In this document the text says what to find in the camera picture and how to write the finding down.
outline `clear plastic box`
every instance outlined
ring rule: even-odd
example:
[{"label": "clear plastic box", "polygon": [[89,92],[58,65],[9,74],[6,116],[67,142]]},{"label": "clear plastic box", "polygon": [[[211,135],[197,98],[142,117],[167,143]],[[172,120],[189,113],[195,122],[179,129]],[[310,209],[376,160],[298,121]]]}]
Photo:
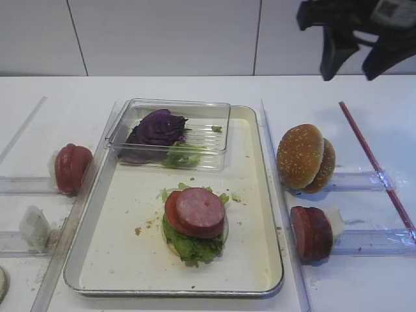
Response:
[{"label": "clear plastic box", "polygon": [[[144,117],[161,109],[186,118],[183,143],[178,146],[126,143]],[[132,99],[109,131],[108,147],[118,151],[120,164],[220,171],[227,148],[229,112],[227,103]]]}]

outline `food item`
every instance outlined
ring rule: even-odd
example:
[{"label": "food item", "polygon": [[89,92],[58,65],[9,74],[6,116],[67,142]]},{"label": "food item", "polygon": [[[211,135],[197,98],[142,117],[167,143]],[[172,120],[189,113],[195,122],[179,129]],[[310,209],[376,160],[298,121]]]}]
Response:
[{"label": "food item", "polygon": [[69,143],[55,158],[55,178],[63,193],[78,192],[86,169],[93,160],[91,151]]},{"label": "food item", "polygon": [[305,193],[317,193],[330,181],[335,170],[335,150],[330,141],[324,138],[324,156],[319,167],[318,174],[311,184],[302,189]]},{"label": "food item", "polygon": [[169,249],[189,265],[198,266],[198,261],[208,263],[216,256],[221,255],[228,234],[228,223],[225,223],[224,231],[213,239],[197,239],[180,234],[163,215],[162,236]]},{"label": "food item", "polygon": [[[127,144],[145,144],[153,146],[172,146],[175,142],[184,140],[185,119],[174,116],[168,109],[159,109],[144,117],[133,128],[125,141]],[[125,149],[120,156],[124,161],[134,164],[146,164],[165,158],[166,152],[156,148],[147,150]]]},{"label": "food item", "polygon": [[221,127],[221,126],[219,126],[219,125],[213,125],[213,126],[211,127],[211,130],[212,130],[213,132],[222,133],[222,127]]},{"label": "food item", "polygon": [[[169,195],[175,191],[175,190],[186,190],[189,189],[190,186],[186,185],[182,182],[179,182],[177,184],[177,189],[176,188],[170,188],[168,190],[166,190],[165,188],[161,190],[161,192],[159,193],[159,195],[156,196],[156,198],[162,196],[162,202],[166,203]],[[212,188],[211,187],[202,187],[205,190],[208,190],[209,192],[212,192]],[[228,201],[229,201],[229,196],[226,193],[221,193],[221,195],[219,195],[219,198],[221,199],[222,203],[225,205]]]},{"label": "food item", "polygon": [[325,214],[319,208],[296,206],[291,209],[291,220],[296,250],[304,263],[327,258],[335,239],[344,231],[341,214],[334,208]]},{"label": "food item", "polygon": [[161,164],[167,168],[195,168],[201,161],[201,150],[204,147],[197,147],[185,142],[177,141],[169,149],[166,159]]},{"label": "food item", "polygon": [[0,266],[0,304],[8,292],[9,278],[6,270]]},{"label": "food item", "polygon": [[298,125],[285,133],[278,148],[283,184],[302,189],[312,183],[324,155],[324,140],[314,125]]},{"label": "food item", "polygon": [[182,261],[207,262],[220,255],[227,225],[222,200],[205,188],[175,190],[165,203],[164,237]]},{"label": "food item", "polygon": [[307,193],[322,190],[335,169],[335,151],[314,125],[288,130],[279,143],[278,170],[284,185]]},{"label": "food item", "polygon": [[19,232],[27,243],[42,253],[51,233],[51,227],[42,210],[29,206],[19,224]]},{"label": "food item", "polygon": [[241,202],[241,197],[236,192],[231,192],[231,199],[237,203]]}]

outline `white tofu piece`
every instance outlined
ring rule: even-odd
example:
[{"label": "white tofu piece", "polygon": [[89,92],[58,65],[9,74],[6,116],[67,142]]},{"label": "white tofu piece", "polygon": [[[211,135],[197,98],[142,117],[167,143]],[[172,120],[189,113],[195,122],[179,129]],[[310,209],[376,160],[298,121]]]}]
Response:
[{"label": "white tofu piece", "polygon": [[20,221],[19,231],[30,246],[42,253],[51,233],[51,226],[42,210],[36,206],[29,206]]}]

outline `red sausage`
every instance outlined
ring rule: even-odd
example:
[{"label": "red sausage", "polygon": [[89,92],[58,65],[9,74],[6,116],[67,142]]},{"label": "red sausage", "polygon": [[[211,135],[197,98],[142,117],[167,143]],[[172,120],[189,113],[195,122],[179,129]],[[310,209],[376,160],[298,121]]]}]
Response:
[{"label": "red sausage", "polygon": [[74,190],[71,179],[71,159],[74,144],[68,144],[59,151],[55,159],[55,177],[58,188],[64,193],[71,193]]},{"label": "red sausage", "polygon": [[187,188],[176,200],[182,226],[195,237],[213,238],[224,230],[225,209],[220,198],[200,187]]},{"label": "red sausage", "polygon": [[71,158],[71,179],[75,191],[81,188],[84,173],[88,165],[92,162],[93,156],[88,148],[76,146]]},{"label": "red sausage", "polygon": [[291,219],[296,236],[296,249],[303,262],[320,261],[332,250],[331,225],[322,210],[296,206],[291,209]]}]

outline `white wall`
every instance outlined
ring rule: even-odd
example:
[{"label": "white wall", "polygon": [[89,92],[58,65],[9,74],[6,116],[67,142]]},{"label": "white wall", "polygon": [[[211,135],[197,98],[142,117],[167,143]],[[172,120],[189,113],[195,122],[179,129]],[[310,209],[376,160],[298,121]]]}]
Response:
[{"label": "white wall", "polygon": [[[300,2],[69,0],[89,75],[318,75],[322,29],[299,30]],[[388,73],[416,73],[416,57]],[[0,1],[0,75],[85,74],[66,0]]]},{"label": "white wall", "polygon": [[65,0],[0,1],[0,75],[85,75]]},{"label": "white wall", "polygon": [[[263,0],[256,75],[319,74],[322,57],[322,27],[300,31],[296,13],[302,0]],[[338,74],[362,73],[368,47],[347,60]],[[386,73],[416,73],[416,57],[409,58]]]},{"label": "white wall", "polygon": [[252,75],[259,0],[70,0],[89,75]]}]

